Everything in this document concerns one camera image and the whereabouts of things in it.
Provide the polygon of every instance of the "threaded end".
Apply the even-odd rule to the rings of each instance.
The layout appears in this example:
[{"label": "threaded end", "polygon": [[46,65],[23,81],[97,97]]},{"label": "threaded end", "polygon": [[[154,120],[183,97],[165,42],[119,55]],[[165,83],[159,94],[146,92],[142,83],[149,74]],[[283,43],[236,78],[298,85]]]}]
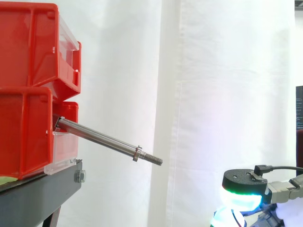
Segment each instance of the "threaded end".
[{"label": "threaded end", "polygon": [[148,162],[151,162],[151,163],[154,163],[154,164],[159,165],[159,166],[161,166],[162,163],[163,163],[162,159],[157,158],[157,157],[155,157],[153,155],[149,155],[149,154],[145,155],[145,159],[144,160],[146,160]]}]

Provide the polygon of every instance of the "metal rod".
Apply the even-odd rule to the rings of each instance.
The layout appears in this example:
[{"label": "metal rod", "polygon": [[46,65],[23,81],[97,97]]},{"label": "metal rod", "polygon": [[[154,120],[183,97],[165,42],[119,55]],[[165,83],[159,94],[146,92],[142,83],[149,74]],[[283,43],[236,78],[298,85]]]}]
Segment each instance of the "metal rod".
[{"label": "metal rod", "polygon": [[53,118],[56,120],[55,127],[66,130],[71,134],[80,136],[107,148],[119,151],[125,155],[131,156],[135,162],[140,158],[159,166],[162,165],[162,159],[143,152],[141,146],[136,147],[123,141],[117,140],[113,137],[87,128],[76,122],[64,119],[64,117],[53,116]]}]

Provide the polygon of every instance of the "yellow object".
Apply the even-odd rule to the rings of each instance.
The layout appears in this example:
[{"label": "yellow object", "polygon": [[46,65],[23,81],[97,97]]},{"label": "yellow object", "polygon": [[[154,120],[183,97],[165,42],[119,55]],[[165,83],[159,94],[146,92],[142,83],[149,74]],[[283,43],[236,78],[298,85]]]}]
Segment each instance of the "yellow object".
[{"label": "yellow object", "polygon": [[8,183],[8,182],[14,182],[16,180],[17,180],[17,178],[15,178],[15,177],[0,176],[0,185],[3,185],[3,184]]}]

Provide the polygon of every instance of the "metal screw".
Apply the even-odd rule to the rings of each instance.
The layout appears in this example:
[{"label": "metal screw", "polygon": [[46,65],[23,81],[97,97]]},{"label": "metal screw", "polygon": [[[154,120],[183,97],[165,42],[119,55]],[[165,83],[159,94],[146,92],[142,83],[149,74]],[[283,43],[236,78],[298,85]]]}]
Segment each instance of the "metal screw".
[{"label": "metal screw", "polygon": [[162,163],[163,163],[163,160],[158,158],[158,157],[155,157],[153,155],[150,155],[150,154],[146,154],[145,157],[144,157],[144,160],[148,161],[148,162],[151,162],[153,164],[156,164],[158,166],[161,166]]},{"label": "metal screw", "polygon": [[80,170],[77,174],[77,181],[79,183],[84,183],[86,180],[86,171],[85,170]]}]

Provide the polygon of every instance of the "clear plastic bin front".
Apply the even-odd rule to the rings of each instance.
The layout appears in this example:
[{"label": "clear plastic bin front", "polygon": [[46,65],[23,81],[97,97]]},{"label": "clear plastic bin front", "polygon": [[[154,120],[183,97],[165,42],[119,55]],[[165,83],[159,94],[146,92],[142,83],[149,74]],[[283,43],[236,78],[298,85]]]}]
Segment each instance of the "clear plastic bin front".
[{"label": "clear plastic bin front", "polygon": [[67,27],[65,21],[62,17],[59,17],[59,51],[63,59],[71,66],[73,51],[79,50],[79,43],[76,38],[71,33],[70,29]]},{"label": "clear plastic bin front", "polygon": [[53,131],[53,162],[44,167],[48,175],[55,174],[76,164],[78,136]]}]

